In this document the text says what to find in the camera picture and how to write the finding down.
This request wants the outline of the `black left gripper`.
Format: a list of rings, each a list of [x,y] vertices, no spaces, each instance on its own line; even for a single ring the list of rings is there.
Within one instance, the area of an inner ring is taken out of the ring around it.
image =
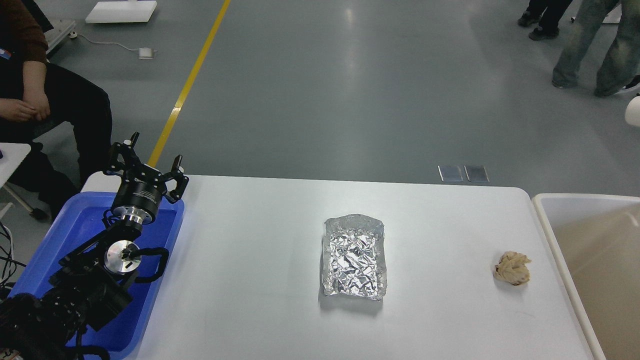
[[[163,197],[170,204],[183,198],[189,177],[181,166],[182,155],[174,157],[170,171],[161,173],[153,167],[145,170],[145,165],[134,149],[139,136],[139,132],[134,132],[130,139],[114,142],[110,146],[107,164],[102,172],[107,176],[121,178],[110,207],[112,214],[121,220],[151,224],[156,220]]]

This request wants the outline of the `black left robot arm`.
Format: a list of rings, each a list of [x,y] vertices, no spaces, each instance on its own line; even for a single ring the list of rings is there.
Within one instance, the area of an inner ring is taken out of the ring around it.
[[[134,301],[133,285],[160,280],[170,259],[169,244],[141,247],[143,227],[158,216],[162,200],[180,203],[189,183],[182,155],[170,171],[161,172],[140,161],[134,147],[138,132],[114,143],[103,173],[121,178],[104,230],[59,260],[59,269],[42,296],[19,292],[1,303],[3,360],[112,360],[101,345],[83,344],[88,330],[98,332]]]

